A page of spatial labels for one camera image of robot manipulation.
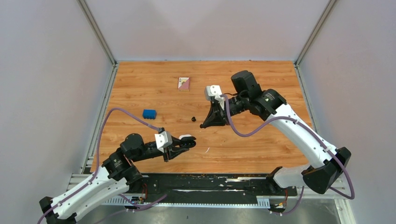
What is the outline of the white earbud charging case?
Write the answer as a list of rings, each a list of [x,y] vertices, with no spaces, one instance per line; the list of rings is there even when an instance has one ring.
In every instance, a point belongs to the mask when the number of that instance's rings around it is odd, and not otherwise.
[[[179,138],[179,139],[182,139],[182,138],[184,138],[184,137],[192,137],[192,135],[190,135],[190,134],[183,134],[183,135],[180,135],[178,138]]]

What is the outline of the black earbud charging case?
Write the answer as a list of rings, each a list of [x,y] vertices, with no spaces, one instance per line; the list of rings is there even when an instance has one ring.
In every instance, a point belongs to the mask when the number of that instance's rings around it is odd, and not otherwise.
[[[196,146],[196,138],[195,137],[184,137],[180,139],[180,147],[183,148],[193,148]]]

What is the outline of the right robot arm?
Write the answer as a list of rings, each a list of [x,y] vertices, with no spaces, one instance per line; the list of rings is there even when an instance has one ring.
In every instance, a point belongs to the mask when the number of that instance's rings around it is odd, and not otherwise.
[[[232,116],[248,111],[263,120],[260,128],[272,125],[283,133],[307,158],[308,164],[293,167],[277,167],[269,175],[267,190],[278,195],[292,186],[308,187],[318,194],[333,190],[333,183],[341,176],[346,177],[350,194],[354,188],[346,167],[351,152],[346,147],[336,147],[309,127],[274,89],[263,90],[253,73],[243,70],[231,76],[235,93],[227,96],[219,85],[205,88],[205,98],[211,103],[210,110],[201,128],[212,126],[236,127]]]

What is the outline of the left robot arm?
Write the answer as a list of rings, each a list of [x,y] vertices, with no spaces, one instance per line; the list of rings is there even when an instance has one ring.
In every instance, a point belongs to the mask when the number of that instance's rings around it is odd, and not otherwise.
[[[143,175],[134,162],[156,157],[168,162],[195,146],[196,138],[189,134],[175,138],[162,131],[155,134],[155,141],[145,143],[141,135],[132,133],[90,176],[59,196],[42,198],[38,223],[76,224],[108,199],[142,189]]]

